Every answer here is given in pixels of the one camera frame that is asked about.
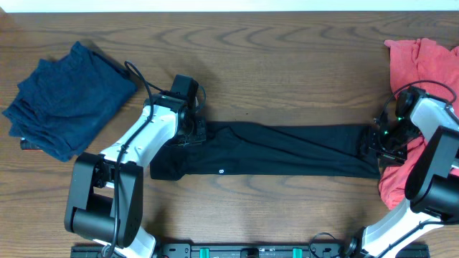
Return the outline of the black t-shirt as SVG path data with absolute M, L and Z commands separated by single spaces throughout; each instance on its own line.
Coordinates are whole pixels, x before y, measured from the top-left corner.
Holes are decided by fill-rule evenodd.
M 270 127 L 209 122 L 202 144 L 163 145 L 150 163 L 150 177 L 164 181 L 192 174 L 378 179 L 377 157 L 359 150 L 367 129 L 366 125 Z

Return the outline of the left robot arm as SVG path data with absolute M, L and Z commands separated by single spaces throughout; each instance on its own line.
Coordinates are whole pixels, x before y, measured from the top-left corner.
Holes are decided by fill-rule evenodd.
M 75 161 L 64 225 L 95 242 L 72 248 L 72 257 L 155 257 L 156 238 L 142 226 L 143 180 L 164 145 L 205 141 L 205 119 L 196 115 L 199 83 L 177 75 L 169 91 L 146 99 L 140 118 L 99 154 Z

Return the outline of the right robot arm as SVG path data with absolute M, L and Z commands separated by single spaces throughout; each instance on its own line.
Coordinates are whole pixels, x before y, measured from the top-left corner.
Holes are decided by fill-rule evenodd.
M 395 257 L 423 234 L 458 224 L 458 117 L 453 100 L 431 95 L 411 82 L 398 90 L 397 121 L 390 125 L 382 111 L 375 122 L 379 132 L 367 146 L 391 165 L 407 160 L 407 144 L 418 136 L 427 141 L 407 177 L 404 198 L 375 224 L 352 237 L 341 257 Z

